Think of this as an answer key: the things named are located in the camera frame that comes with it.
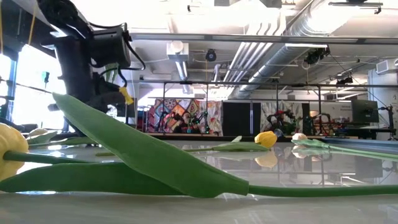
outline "ceiling beam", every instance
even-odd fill
[[[379,37],[298,37],[274,35],[223,35],[223,34],[163,34],[130,33],[133,40],[182,40],[212,42],[291,43],[291,44],[348,44],[348,45],[398,45],[398,38]]]

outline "window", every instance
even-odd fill
[[[11,59],[5,55],[0,54],[0,77],[4,80],[8,80],[10,76]],[[6,82],[0,83],[0,96],[7,96],[8,86]],[[0,105],[6,103],[6,100],[0,98]]]
[[[44,83],[45,72],[49,72],[49,82]],[[65,84],[58,77],[62,74],[57,59],[26,45],[19,53],[17,83],[46,89],[57,93],[66,93]],[[29,88],[17,86],[13,121],[16,124],[37,124],[49,129],[62,129],[63,113],[51,112],[48,105],[55,103],[52,95]]]

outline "yellow tulip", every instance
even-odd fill
[[[271,148],[276,140],[278,140],[278,137],[272,131],[260,133],[254,138],[256,144],[260,144],[267,148]]]
[[[24,162],[5,161],[2,159],[7,151],[27,153],[28,143],[16,129],[0,123],[0,181],[17,174]]]

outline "computer monitor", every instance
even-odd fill
[[[351,100],[354,123],[378,123],[379,109],[376,101]]]

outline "green leaf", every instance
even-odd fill
[[[43,144],[43,143],[49,142],[50,139],[54,138],[54,136],[56,136],[56,135],[57,135],[56,131],[49,131],[45,134],[27,138],[26,140],[27,140],[28,144]]]
[[[240,142],[242,140],[242,136],[236,137],[232,142]]]
[[[53,97],[64,115],[135,171],[192,197],[222,193],[247,195],[246,180],[193,157],[173,145],[133,129],[68,95]]]
[[[299,146],[308,146],[308,147],[325,147],[325,148],[329,148],[329,145],[321,142],[319,140],[309,140],[309,139],[305,139],[305,140],[292,140],[292,143],[299,145]]]
[[[269,151],[268,148],[261,146],[259,144],[256,144],[254,142],[229,142],[226,144],[221,144],[219,146],[214,146],[212,147],[214,151]]]
[[[4,192],[111,192],[138,195],[183,195],[123,163],[58,164],[25,171],[0,182]]]
[[[52,141],[42,144],[30,144],[29,149],[37,149],[41,147],[47,146],[75,146],[79,144],[97,144],[94,140],[90,139],[89,137],[75,137],[75,138],[68,138],[61,141]]]

